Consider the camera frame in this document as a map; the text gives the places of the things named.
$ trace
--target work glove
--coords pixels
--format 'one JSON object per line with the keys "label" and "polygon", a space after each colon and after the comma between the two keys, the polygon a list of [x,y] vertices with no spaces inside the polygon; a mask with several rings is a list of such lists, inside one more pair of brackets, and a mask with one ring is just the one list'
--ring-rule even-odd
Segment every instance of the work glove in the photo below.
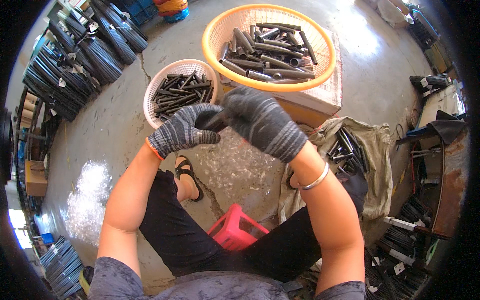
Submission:
{"label": "work glove", "polygon": [[182,108],[147,137],[146,142],[161,160],[172,152],[189,149],[198,144],[217,144],[220,142],[220,135],[195,128],[195,122],[205,115],[211,116],[221,111],[221,106],[208,103]]}
{"label": "work glove", "polygon": [[233,130],[285,163],[292,161],[307,142],[305,133],[271,94],[242,86],[225,94],[222,106]]}

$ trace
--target metal shavings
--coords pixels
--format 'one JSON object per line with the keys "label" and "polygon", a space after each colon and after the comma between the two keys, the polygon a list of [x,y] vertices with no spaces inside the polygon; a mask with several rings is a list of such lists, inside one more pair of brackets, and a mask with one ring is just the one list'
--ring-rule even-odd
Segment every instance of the metal shavings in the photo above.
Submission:
{"label": "metal shavings", "polygon": [[68,196],[67,210],[62,212],[71,238],[98,247],[111,182],[106,161],[89,160],[82,167],[75,191]]}
{"label": "metal shavings", "polygon": [[202,145],[195,153],[205,175],[209,175],[206,185],[222,189],[229,198],[235,197],[238,187],[246,186],[254,191],[265,190],[262,194],[268,195],[266,178],[276,172],[278,161],[245,142],[231,128],[224,129],[220,136],[220,143]]}

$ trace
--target black sandal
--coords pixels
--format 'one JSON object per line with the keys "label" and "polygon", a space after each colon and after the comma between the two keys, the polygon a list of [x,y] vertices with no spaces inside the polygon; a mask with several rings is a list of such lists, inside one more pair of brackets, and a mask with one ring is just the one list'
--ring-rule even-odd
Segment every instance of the black sandal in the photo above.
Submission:
{"label": "black sandal", "polygon": [[[178,165],[178,167],[175,168],[175,174],[177,175],[178,179],[180,179],[181,174],[187,174],[187,175],[189,175],[190,177],[193,178],[193,182],[195,182],[195,185],[197,186],[197,189],[198,189],[198,198],[195,199],[195,200],[194,199],[191,199],[191,200],[194,201],[194,202],[199,202],[200,200],[202,200],[204,198],[204,191],[202,191],[202,188],[200,188],[200,186],[198,185],[197,177],[195,176],[195,172],[193,171],[192,163],[190,162],[190,160],[186,156],[180,155],[179,157],[183,157],[183,158],[185,158],[185,160],[182,161]],[[190,170],[182,169],[182,167],[187,166],[187,165],[190,166]]]}

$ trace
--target gray shirt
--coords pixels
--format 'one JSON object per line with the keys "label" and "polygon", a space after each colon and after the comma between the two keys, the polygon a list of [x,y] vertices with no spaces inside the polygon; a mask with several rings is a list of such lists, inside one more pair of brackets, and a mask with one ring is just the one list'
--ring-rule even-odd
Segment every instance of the gray shirt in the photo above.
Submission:
{"label": "gray shirt", "polygon": [[[177,278],[176,285],[156,296],[145,296],[139,276],[124,263],[110,258],[96,260],[90,300],[288,300],[281,282],[240,272],[199,272]],[[320,293],[315,300],[364,300],[365,284],[345,282]]]}

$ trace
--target red plastic stool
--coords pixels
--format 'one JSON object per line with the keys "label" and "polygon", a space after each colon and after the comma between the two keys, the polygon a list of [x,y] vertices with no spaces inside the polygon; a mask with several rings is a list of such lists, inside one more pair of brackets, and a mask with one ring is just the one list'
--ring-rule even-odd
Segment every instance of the red plastic stool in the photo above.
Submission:
{"label": "red plastic stool", "polygon": [[213,239],[225,249],[237,251],[242,250],[255,243],[257,239],[250,233],[240,229],[241,221],[247,221],[250,226],[259,229],[265,234],[269,233],[265,227],[244,214],[241,210],[241,206],[238,204],[232,204],[228,209],[228,212],[221,217],[212,228],[207,231],[207,233],[212,235],[212,232],[215,232],[213,234]]}

